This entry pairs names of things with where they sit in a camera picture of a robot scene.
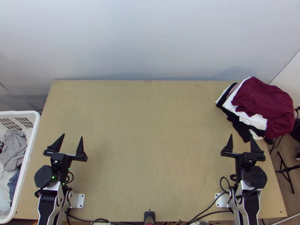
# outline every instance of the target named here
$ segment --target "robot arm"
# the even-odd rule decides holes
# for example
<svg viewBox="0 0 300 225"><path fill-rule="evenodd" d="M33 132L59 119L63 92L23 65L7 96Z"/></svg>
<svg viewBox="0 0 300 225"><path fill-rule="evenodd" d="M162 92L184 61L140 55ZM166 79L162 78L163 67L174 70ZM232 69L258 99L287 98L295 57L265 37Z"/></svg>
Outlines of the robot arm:
<svg viewBox="0 0 300 225"><path fill-rule="evenodd" d="M87 161L83 150L81 137L76 155L59 153L65 134L57 139L44 151L50 156L51 166L42 166L35 174L36 187L40 188L35 196L39 198L38 225L60 225L68 208L82 208L84 194L75 194L72 188L66 185L69 169L73 160Z"/></svg>
<svg viewBox="0 0 300 225"><path fill-rule="evenodd" d="M235 225L258 225L260 211L260 195L267 183L266 173L255 166L257 161L265 161L264 152L253 138L250 139L250 152L233 153L233 138L230 136L221 156L235 158L235 185L229 187L227 195L217 201L217 207L231 208Z"/></svg>

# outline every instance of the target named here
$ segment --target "white cloth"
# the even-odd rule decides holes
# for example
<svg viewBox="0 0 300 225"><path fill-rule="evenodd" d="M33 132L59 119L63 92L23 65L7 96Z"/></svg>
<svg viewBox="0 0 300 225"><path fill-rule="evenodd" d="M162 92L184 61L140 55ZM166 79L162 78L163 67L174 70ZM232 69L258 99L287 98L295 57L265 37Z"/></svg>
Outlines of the white cloth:
<svg viewBox="0 0 300 225"><path fill-rule="evenodd" d="M228 88L230 88L230 86L231 86L231 85L229 85L229 86L222 92L222 94L220 95L220 97L218 97L218 99L215 101L216 104L220 101L220 99L221 99L222 96L225 94L225 92L228 90Z"/></svg>
<svg viewBox="0 0 300 225"><path fill-rule="evenodd" d="M253 130L251 130L251 129L249 130L249 132L252 134L252 137L255 140L262 140L262 139L264 139L263 137L257 136L257 134Z"/></svg>
<svg viewBox="0 0 300 225"><path fill-rule="evenodd" d="M25 134L26 144L28 146L28 142L29 142L29 139L30 139L30 136L31 136L32 128L26 128L26 129L22 130L22 132L24 132L24 134Z"/></svg>
<svg viewBox="0 0 300 225"><path fill-rule="evenodd" d="M242 84L248 80L250 77L244 79L240 85L229 95L229 97L226 99L226 101L223 104L223 107L231 112L233 112L235 115L240 117L240 121L247 124L252 125L256 127L257 129L265 131L267 129L267 122L268 120L263 118L260 114L255 114L253 116L248 116L245 112L236 112L237 106L233 105L231 101L233 100L234 96L237 94L238 90L241 88Z"/></svg>
<svg viewBox="0 0 300 225"><path fill-rule="evenodd" d="M9 197L9 187L7 186L7 183L17 171L18 169L14 169L8 172L3 169L3 164L0 163L0 211L11 208L11 199Z"/></svg>

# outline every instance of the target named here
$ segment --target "floor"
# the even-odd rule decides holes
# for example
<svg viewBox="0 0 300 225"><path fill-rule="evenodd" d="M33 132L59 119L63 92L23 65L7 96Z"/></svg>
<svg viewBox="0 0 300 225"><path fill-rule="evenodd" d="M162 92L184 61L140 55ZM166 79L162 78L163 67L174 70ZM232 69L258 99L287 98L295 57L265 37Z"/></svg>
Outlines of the floor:
<svg viewBox="0 0 300 225"><path fill-rule="evenodd" d="M280 142L280 145L274 149L271 154L271 159L273 162L273 166L275 170L278 170L280 167L280 158L277 152L280 152L286 165L288 167L292 167L295 165L299 165L300 161L295 159L297 150L296 147L300 147L300 143L292 138L289 134L285 135ZM281 194L285 203L285 208L287 211L288 216L295 215L300 213L300 169L296 169L290 172L291 179L294 184L295 194L292 193L290 184L286 181L286 179L281 174L277 174L278 183L281 189ZM284 218L275 218L275 219L268 219L265 218L264 222L265 225L271 225L277 221L280 221ZM90 223L83 223L83 222L71 222L72 225L88 225ZM211 224L222 224L222 225L234 225L233 221L210 221ZM300 224L300 216L293 218L292 220L286 221L281 223L281 225L298 225ZM262 220L259 220L259 225L263 225Z"/></svg>

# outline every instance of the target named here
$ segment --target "metal bracket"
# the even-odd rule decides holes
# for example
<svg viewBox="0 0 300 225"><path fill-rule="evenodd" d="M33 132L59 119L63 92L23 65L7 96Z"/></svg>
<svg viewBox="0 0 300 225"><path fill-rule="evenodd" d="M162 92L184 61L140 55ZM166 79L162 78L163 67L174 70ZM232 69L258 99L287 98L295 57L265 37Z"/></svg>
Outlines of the metal bracket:
<svg viewBox="0 0 300 225"><path fill-rule="evenodd" d="M75 194L73 192L70 192L69 201L69 209L82 208L84 203L84 194Z"/></svg>
<svg viewBox="0 0 300 225"><path fill-rule="evenodd" d="M216 199L221 193L215 193L214 198ZM219 208L230 208L230 205L228 203L228 194L222 195L220 198L216 201L216 206Z"/></svg>

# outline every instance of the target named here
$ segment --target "gray clothing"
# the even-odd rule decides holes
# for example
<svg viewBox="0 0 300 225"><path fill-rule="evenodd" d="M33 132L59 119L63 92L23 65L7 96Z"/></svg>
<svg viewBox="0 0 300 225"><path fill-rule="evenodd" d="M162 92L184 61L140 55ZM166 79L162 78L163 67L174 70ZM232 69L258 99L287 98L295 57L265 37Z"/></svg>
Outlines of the gray clothing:
<svg viewBox="0 0 300 225"><path fill-rule="evenodd" d="M24 133L19 130L7 130L4 135L4 147L0 154L0 162L3 169L11 171L20 166L23 162L27 148Z"/></svg>
<svg viewBox="0 0 300 225"><path fill-rule="evenodd" d="M7 184L7 186L9 187L9 198L11 201L14 198L19 175L20 175L20 170L12 178L9 179L10 182L8 182Z"/></svg>

